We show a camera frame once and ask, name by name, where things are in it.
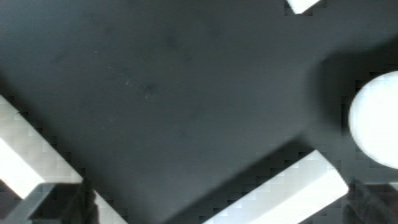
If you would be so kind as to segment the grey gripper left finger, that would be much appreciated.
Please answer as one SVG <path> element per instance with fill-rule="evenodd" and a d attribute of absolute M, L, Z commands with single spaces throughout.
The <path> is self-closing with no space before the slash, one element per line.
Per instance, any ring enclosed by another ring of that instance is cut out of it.
<path fill-rule="evenodd" d="M 43 183 L 0 224 L 96 224 L 96 195 L 82 183 Z"/>

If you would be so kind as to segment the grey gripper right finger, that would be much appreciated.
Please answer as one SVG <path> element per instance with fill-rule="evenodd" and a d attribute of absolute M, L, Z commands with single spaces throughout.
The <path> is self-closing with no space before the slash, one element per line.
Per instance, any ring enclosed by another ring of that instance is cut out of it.
<path fill-rule="evenodd" d="M 347 224 L 398 224 L 398 190 L 389 184 L 352 181 Z"/>

